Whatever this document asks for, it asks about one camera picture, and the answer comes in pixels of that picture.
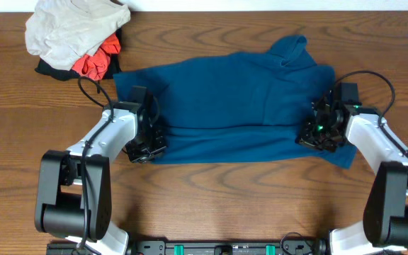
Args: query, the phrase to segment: black cloth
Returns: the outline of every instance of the black cloth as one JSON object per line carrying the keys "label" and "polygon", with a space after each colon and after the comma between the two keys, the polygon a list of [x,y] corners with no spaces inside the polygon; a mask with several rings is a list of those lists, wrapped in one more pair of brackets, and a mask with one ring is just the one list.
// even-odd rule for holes
{"label": "black cloth", "polygon": [[[122,37],[122,30],[120,28],[117,29],[115,34],[116,37],[119,39],[120,43],[120,39]],[[112,79],[113,74],[117,74],[121,71],[119,66],[118,55],[112,54],[110,58],[111,58],[110,64],[108,65],[108,70],[103,76],[103,79]],[[58,81],[68,81],[70,79],[78,79],[80,77],[80,75],[72,69],[70,69],[69,71],[54,69],[43,59],[40,59],[39,64],[34,70],[39,74],[51,76]]]}

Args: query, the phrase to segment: white wall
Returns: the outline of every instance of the white wall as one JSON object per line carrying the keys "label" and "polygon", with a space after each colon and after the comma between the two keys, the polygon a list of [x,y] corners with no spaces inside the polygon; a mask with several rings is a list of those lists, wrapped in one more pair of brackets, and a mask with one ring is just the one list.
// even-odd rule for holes
{"label": "white wall", "polygon": [[[37,0],[0,0],[0,11],[34,11]],[[120,0],[133,11],[408,11],[408,0]]]}

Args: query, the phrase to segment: green connector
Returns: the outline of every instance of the green connector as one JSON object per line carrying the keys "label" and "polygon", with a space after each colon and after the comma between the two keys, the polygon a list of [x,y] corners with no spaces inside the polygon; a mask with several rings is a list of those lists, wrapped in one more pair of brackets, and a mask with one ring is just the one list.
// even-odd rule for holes
{"label": "green connector", "polygon": [[174,246],[174,255],[183,255],[183,245]]}
{"label": "green connector", "polygon": [[275,255],[275,246],[274,245],[267,245],[266,246],[266,255]]}

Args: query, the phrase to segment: wooden table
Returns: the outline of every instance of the wooden table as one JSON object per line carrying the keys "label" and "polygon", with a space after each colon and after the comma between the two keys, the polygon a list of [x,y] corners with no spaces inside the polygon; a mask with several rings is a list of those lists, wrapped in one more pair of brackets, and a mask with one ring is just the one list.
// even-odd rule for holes
{"label": "wooden table", "polygon": [[[41,156],[83,137],[101,109],[77,81],[34,72],[26,52],[30,13],[0,13],[0,254],[44,254],[52,239],[34,228]],[[133,13],[123,28],[123,70],[265,52],[277,39],[306,35],[307,49],[338,75],[371,69],[391,79],[397,102],[387,114],[408,145],[408,12]],[[358,76],[364,104],[386,106],[379,79]],[[115,98],[113,81],[103,86]],[[322,159],[258,164],[111,166],[113,221],[138,236],[170,240],[280,239],[325,234],[359,221],[374,175],[357,154],[350,170]]]}

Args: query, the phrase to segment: black cable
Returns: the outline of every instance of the black cable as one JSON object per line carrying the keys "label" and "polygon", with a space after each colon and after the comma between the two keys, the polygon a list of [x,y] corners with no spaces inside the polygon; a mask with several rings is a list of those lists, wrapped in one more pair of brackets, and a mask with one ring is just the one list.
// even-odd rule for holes
{"label": "black cable", "polygon": [[89,140],[84,142],[84,148],[83,148],[83,153],[81,154],[81,162],[80,162],[80,174],[81,174],[81,182],[82,182],[82,188],[83,188],[83,206],[84,206],[84,230],[83,230],[83,238],[81,239],[81,242],[77,244],[78,249],[83,249],[86,244],[86,240],[88,239],[88,234],[89,234],[89,203],[88,203],[88,191],[87,191],[87,183],[86,183],[86,178],[87,178],[87,172],[86,172],[86,155],[89,149],[92,148],[92,142],[96,139],[97,135],[108,125],[113,121],[114,117],[114,108],[113,108],[113,103],[111,102],[110,96],[106,93],[105,89],[103,89],[100,84],[95,82],[94,80],[81,76],[78,78],[78,86],[83,92],[83,94],[89,98],[91,101],[93,101],[95,104],[102,106],[103,105],[99,102],[97,102],[95,99],[90,97],[84,90],[83,86],[81,85],[81,80],[85,79],[90,82],[92,82],[98,90],[103,92],[103,95],[105,95],[106,100],[108,100],[108,104],[110,106],[110,115],[108,116],[107,121],[99,128],[95,133],[89,138]]}
{"label": "black cable", "polygon": [[334,82],[333,87],[328,90],[328,92],[326,92],[319,100],[318,102],[315,104],[316,106],[319,105],[320,101],[322,101],[325,96],[333,89],[335,89],[337,86],[340,86],[340,81],[342,81],[343,79],[352,76],[354,74],[372,74],[375,75],[379,78],[381,78],[383,81],[385,81],[387,83],[387,85],[390,87],[391,90],[391,100],[390,103],[388,104],[387,108],[380,114],[379,118],[378,118],[378,126],[380,128],[380,130],[382,130],[383,134],[388,138],[389,141],[391,141],[391,143],[393,143],[396,148],[398,148],[398,150],[406,157],[408,158],[408,149],[404,149],[389,133],[388,131],[385,129],[385,124],[382,123],[382,119],[385,116],[385,114],[389,111],[389,109],[393,106],[393,104],[395,103],[395,99],[396,99],[396,93],[395,93],[395,88],[393,86],[393,84],[391,83],[391,81],[389,81],[385,76],[374,72],[374,71],[369,71],[369,70],[359,70],[359,71],[354,71],[354,72],[350,72],[348,74],[345,74],[343,76],[341,76],[339,79],[337,79]]}
{"label": "black cable", "polygon": [[312,245],[311,245],[300,233],[298,233],[298,232],[289,232],[289,233],[287,233],[283,238],[281,238],[280,248],[284,251],[285,254],[287,254],[287,255],[294,255],[294,254],[291,254],[289,251],[287,251],[287,250],[283,247],[283,242],[285,241],[286,237],[288,237],[290,234],[296,234],[297,236],[299,236],[299,237],[303,240],[303,242],[306,243],[306,245],[308,245],[308,247],[311,249],[311,252],[309,252],[309,253],[307,253],[307,254],[303,254],[303,255],[310,255],[310,254],[312,254],[312,252],[313,252],[313,250],[314,250],[314,249],[312,248]]}
{"label": "black cable", "polygon": [[[86,248],[88,251],[92,252],[94,255],[101,255],[100,252],[96,251],[95,249],[91,248],[89,245],[85,244],[84,248]],[[84,254],[81,254],[78,250],[78,248],[74,248],[71,252],[70,255],[86,255],[86,252],[84,252]]]}

